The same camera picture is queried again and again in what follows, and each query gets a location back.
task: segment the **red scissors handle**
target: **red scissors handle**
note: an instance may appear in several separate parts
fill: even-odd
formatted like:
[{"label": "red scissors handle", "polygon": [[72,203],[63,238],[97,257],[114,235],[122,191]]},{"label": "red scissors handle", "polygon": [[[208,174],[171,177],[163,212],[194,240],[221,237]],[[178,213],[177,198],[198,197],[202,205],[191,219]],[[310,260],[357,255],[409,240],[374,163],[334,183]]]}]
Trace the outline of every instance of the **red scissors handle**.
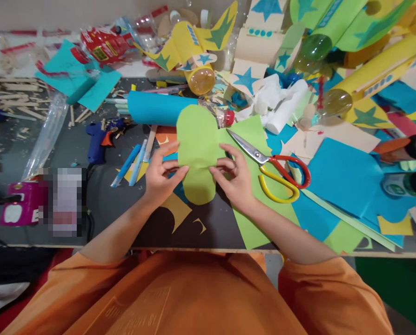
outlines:
[{"label": "red scissors handle", "polygon": [[[304,174],[304,183],[302,185],[298,184],[293,178],[292,176],[282,167],[282,165],[278,162],[278,160],[281,161],[292,161],[295,164],[297,164],[299,167],[301,167],[301,170],[303,171]],[[310,175],[310,171],[309,168],[307,167],[306,164],[304,164],[302,162],[302,160],[296,158],[296,157],[292,157],[292,156],[280,156],[280,155],[275,155],[273,157],[270,157],[268,159],[268,161],[270,163],[272,163],[275,168],[278,169],[279,173],[285,178],[287,179],[290,183],[292,183],[293,185],[295,185],[298,189],[305,189],[310,185],[310,181],[312,179],[311,175]]]}]

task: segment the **orange shirt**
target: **orange shirt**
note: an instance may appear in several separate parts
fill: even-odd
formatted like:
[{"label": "orange shirt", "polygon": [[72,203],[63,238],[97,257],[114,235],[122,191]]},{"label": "orange shirt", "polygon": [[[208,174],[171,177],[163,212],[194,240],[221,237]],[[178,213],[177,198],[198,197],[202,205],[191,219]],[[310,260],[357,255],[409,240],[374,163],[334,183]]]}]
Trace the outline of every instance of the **orange shirt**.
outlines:
[{"label": "orange shirt", "polygon": [[75,254],[2,334],[392,334],[377,293],[340,257],[287,261],[283,298],[245,254],[159,252],[132,267]]}]

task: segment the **paper towel roll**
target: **paper towel roll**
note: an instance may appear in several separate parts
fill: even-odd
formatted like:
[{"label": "paper towel roll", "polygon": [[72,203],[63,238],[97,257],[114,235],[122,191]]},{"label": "paper towel roll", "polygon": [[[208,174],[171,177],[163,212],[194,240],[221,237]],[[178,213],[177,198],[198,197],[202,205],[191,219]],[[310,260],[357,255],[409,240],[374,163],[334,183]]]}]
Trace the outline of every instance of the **paper towel roll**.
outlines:
[{"label": "paper towel roll", "polygon": [[174,95],[130,91],[129,112],[135,123],[175,127],[182,109],[197,105],[198,100]]},{"label": "paper towel roll", "polygon": [[293,93],[292,98],[284,101],[276,111],[272,112],[273,115],[269,117],[265,128],[271,133],[278,135],[290,116],[295,112],[296,106],[300,103],[308,89],[309,87],[303,79],[298,80],[289,88],[289,91]]}]

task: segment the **hot glue gun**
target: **hot glue gun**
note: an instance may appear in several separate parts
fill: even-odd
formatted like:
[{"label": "hot glue gun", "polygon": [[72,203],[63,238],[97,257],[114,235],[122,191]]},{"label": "hot glue gun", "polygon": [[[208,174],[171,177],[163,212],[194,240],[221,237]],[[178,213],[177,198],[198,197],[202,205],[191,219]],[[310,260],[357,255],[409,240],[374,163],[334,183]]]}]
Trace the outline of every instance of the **hot glue gun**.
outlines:
[{"label": "hot glue gun", "polygon": [[88,148],[88,163],[90,165],[104,164],[104,153],[106,147],[113,146],[110,136],[118,131],[122,131],[130,120],[120,118],[113,120],[103,119],[98,123],[91,123],[86,126],[86,133],[92,137]]}]

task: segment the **blue paper tube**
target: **blue paper tube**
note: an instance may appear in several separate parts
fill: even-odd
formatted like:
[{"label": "blue paper tube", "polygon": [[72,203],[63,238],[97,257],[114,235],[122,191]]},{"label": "blue paper tube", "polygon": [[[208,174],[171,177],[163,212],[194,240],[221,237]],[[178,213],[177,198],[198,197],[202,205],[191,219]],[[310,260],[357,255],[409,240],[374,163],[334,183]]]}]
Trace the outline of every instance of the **blue paper tube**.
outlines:
[{"label": "blue paper tube", "polygon": [[175,127],[182,109],[197,105],[197,99],[130,91],[129,112],[135,123]]}]

